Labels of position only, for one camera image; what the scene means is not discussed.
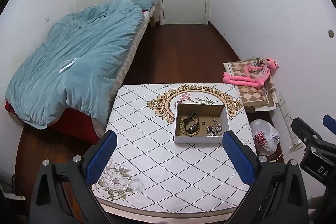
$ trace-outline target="blue blanket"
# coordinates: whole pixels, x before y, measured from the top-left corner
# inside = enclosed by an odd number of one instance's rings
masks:
[[[16,114],[43,129],[71,107],[106,125],[109,93],[143,20],[142,10],[153,5],[147,2],[140,7],[114,0],[60,19],[6,90]]]

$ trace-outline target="white plastic item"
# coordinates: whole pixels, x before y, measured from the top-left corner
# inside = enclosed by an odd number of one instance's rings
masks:
[[[272,155],[279,143],[278,131],[265,120],[254,120],[250,126],[256,150],[265,156]]]

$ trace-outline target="open box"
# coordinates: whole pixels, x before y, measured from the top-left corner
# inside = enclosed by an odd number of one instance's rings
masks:
[[[199,133],[194,137],[188,137],[181,132],[180,121],[194,112],[199,117]],[[214,126],[213,119],[222,125],[221,134],[214,137],[207,135],[207,126]],[[222,135],[228,130],[228,112],[225,105],[176,104],[174,143],[222,143]]]

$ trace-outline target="pink plush toy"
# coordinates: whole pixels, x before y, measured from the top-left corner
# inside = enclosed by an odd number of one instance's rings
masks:
[[[268,79],[272,70],[276,70],[279,68],[279,64],[277,64],[273,59],[266,59],[262,62],[261,67],[254,67],[248,65],[245,67],[245,76],[231,76],[228,73],[224,72],[223,82],[226,84],[232,85],[247,85],[252,86],[254,88],[262,87],[265,81]],[[255,79],[250,78],[249,70],[260,69],[261,71],[258,73],[258,76]]]

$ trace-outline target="silver bolt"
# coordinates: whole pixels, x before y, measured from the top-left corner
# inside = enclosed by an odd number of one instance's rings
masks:
[[[76,155],[76,156],[74,156],[74,157],[72,158],[72,160],[73,160],[74,162],[79,162],[81,159],[82,159],[82,157],[81,157],[80,155]]]
[[[42,162],[42,165],[47,166],[49,163],[50,163],[50,160],[44,160],[44,161]]]
[[[267,161],[267,157],[265,157],[265,156],[259,156],[259,160],[261,162],[266,162]]]
[[[297,161],[296,160],[291,160],[291,165],[294,165],[294,166],[296,166],[297,165]]]

